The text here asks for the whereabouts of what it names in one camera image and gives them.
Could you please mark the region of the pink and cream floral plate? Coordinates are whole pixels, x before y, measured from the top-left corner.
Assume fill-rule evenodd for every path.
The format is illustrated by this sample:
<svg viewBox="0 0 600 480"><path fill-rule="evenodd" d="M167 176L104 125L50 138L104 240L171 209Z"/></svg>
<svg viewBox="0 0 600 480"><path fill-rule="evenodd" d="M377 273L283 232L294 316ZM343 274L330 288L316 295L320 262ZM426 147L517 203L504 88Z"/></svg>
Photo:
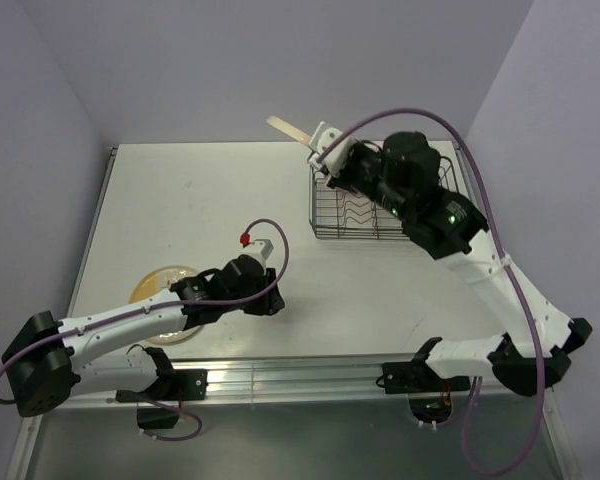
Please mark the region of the pink and cream floral plate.
<svg viewBox="0 0 600 480"><path fill-rule="evenodd" d="M267 124L276 130L280 131L284 135L290 137L294 141L309 146L310 135L300 130L298 127L290 124L289 122L279 118L278 116L270 116L266 120Z"/></svg>

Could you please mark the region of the black wire dish rack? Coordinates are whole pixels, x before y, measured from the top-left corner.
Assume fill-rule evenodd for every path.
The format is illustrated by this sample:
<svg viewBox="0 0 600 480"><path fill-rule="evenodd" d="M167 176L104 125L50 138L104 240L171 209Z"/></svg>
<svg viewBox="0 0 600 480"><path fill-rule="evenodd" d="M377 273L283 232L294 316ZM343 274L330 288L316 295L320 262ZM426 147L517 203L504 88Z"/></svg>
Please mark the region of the black wire dish rack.
<svg viewBox="0 0 600 480"><path fill-rule="evenodd" d="M392 214L358 193L330 189L321 172L311 174L309 224L320 240L407 240Z"/></svg>

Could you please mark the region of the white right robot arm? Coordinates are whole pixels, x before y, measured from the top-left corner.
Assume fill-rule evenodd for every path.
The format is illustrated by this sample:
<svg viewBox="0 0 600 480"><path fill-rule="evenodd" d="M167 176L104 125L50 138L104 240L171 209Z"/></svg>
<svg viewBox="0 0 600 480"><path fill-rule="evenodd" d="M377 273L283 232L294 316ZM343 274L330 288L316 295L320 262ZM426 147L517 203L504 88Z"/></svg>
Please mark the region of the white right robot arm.
<svg viewBox="0 0 600 480"><path fill-rule="evenodd" d="M329 188L362 196L391 214L403 234L462 279L503 328L486 338L427 340L402 372L385 368L386 390L429 392L446 380L486 377L531 397L564 378L570 354L592 333L590 323L558 310L499 253L481 211L441 184L442 156L423 134L397 132L375 147L332 129L312 146Z"/></svg>

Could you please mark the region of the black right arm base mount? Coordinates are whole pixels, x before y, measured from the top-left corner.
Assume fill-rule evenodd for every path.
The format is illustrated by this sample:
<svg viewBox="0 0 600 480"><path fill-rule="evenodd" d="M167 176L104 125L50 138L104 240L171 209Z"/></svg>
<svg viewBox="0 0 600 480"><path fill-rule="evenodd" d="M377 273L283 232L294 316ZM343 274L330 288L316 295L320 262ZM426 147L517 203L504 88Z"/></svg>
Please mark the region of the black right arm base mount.
<svg viewBox="0 0 600 480"><path fill-rule="evenodd" d="M471 381L465 376L443 379L426 364L386 362L375 384L388 395L418 395L409 401L412 414L425 423L444 422L453 410L452 394L469 392Z"/></svg>

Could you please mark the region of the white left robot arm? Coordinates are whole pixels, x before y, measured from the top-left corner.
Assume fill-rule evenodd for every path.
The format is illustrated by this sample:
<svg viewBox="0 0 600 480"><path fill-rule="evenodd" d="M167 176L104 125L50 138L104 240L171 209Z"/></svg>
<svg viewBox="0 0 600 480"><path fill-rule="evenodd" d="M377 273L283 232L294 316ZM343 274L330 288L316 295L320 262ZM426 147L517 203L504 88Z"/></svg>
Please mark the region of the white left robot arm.
<svg viewBox="0 0 600 480"><path fill-rule="evenodd" d="M126 390L163 399L175 375L163 353L116 360L113 351L161 334L217 322L241 310L272 316L284 308L283 273L242 254L221 269L184 277L139 302L101 314L57 320L32 315L2 355L11 404L23 417L47 413L72 396Z"/></svg>

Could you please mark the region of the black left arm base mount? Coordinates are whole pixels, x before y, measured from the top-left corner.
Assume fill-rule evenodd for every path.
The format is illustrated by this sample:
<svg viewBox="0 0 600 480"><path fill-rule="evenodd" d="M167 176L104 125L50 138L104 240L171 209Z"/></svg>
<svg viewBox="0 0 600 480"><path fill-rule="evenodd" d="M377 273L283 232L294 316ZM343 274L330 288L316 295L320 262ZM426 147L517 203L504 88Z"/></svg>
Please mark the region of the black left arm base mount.
<svg viewBox="0 0 600 480"><path fill-rule="evenodd" d="M136 423L145 435L154 435L163 441L175 441L176 437L166 437L163 430L173 429L179 420L192 420L195 429L186 438L194 438L202 431L201 419L184 408L189 401L205 399L208 372L205 369L175 370L170 379L159 379L156 386L149 387L141 393L118 390L115 402L146 403L136 407Z"/></svg>

